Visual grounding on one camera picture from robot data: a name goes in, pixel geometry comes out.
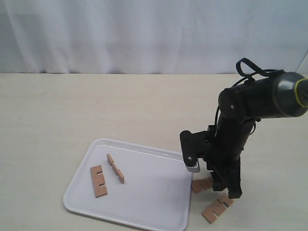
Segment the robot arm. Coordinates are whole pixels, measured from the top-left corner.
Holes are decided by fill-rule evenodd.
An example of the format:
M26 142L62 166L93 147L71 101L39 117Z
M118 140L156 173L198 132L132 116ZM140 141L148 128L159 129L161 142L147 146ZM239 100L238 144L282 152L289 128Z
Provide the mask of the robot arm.
M241 63L255 70L245 74ZM308 110L308 79L296 72L262 70L243 58L237 64L243 76L218 97L215 124L207 131L180 134L184 163L190 172L199 172L198 159L212 170L213 190L229 190L229 198L240 198L240 154L256 122L264 118L299 117ZM260 74L265 78L253 79Z

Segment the beige table surface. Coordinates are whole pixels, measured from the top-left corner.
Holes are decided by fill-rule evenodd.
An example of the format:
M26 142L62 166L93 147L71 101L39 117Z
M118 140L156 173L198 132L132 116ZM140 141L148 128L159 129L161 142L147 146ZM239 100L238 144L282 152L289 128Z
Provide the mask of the beige table surface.
M104 137L180 151L179 133L212 124L218 94L238 79L0 74L0 230L129 230L63 206L89 145ZM201 212L219 192L193 194L187 230L307 230L307 138L308 114L258 123L242 154L242 197L209 225Z

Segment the white tray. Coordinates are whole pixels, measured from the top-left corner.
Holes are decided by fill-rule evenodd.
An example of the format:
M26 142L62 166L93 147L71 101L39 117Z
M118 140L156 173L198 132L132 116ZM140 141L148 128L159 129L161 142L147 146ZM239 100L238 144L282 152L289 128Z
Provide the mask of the white tray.
M124 175L121 184L107 162L110 153ZM95 198L90 167L102 165L108 194ZM80 163L63 197L75 213L155 231L187 226L192 174L181 153L99 139Z

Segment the white curtain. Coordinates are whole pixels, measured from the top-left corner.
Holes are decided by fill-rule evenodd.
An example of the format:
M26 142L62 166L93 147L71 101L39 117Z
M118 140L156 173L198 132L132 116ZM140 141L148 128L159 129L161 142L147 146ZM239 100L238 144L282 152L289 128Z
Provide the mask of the white curtain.
M0 0L0 72L308 73L308 0Z

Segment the yellow ring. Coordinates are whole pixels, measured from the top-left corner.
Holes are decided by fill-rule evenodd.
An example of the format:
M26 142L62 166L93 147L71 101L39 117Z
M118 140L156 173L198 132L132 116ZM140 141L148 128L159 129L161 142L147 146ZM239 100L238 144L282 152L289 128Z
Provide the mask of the yellow ring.
M299 81L297 81L297 82L295 83L295 86L294 86L294 93L295 93L295 98L296 98L297 103L298 103L299 105L301 105L302 107L308 107L308 106L305 106L305 105L303 105L303 104L301 103L301 101L299 100L298 92L297 92L297 86L298 86L299 82L301 82L301 81L303 81L303 80L308 80L308 78L303 78L303 79L301 79L301 80L299 80Z

